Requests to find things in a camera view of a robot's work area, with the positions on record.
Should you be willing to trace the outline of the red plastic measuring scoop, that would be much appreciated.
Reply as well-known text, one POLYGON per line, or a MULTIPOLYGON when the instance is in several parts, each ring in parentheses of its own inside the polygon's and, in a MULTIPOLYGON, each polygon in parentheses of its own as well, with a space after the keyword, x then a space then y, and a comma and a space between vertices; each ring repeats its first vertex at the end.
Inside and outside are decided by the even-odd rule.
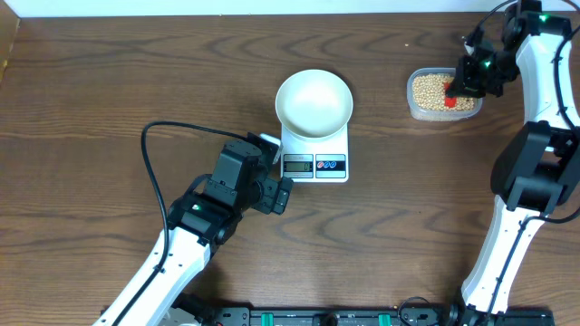
POLYGON ((444 90, 444 106, 446 108, 455 108, 457 106, 457 99, 454 97, 450 97, 447 95, 447 90, 450 87, 450 83, 449 82, 444 82, 443 83, 443 90, 444 90))

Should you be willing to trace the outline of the white digital kitchen scale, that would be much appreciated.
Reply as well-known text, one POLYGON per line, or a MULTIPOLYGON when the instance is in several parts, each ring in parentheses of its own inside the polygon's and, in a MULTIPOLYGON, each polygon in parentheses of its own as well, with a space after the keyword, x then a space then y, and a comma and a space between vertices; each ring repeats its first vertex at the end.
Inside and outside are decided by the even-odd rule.
POLYGON ((280 172, 296 183, 345 183, 349 179, 348 129, 310 139, 282 128, 280 172))

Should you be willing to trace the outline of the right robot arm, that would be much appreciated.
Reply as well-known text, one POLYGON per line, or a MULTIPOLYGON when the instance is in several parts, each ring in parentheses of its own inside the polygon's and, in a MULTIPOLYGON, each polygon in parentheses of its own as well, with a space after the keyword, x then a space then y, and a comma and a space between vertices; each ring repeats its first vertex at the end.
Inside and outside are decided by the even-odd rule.
POLYGON ((545 224, 562 225, 577 212, 554 218, 579 183, 579 116, 569 71, 578 29, 569 18, 546 14, 539 1, 506 1, 502 48, 485 40, 477 24, 465 40, 449 97, 500 97, 521 79, 524 125, 497 158, 490 177, 494 215, 478 260, 449 307, 448 325, 542 325, 549 312, 508 309, 508 296, 526 251, 545 224))

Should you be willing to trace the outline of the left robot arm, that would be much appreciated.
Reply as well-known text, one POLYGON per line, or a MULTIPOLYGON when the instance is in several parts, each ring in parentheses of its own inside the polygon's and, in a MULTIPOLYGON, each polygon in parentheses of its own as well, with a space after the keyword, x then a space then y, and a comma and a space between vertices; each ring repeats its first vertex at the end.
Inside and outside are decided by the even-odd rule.
POLYGON ((281 140, 267 134, 228 141, 214 171, 196 177, 170 206, 167 230, 97 324, 158 324, 249 208, 283 214, 293 181, 269 176, 281 148, 281 140))

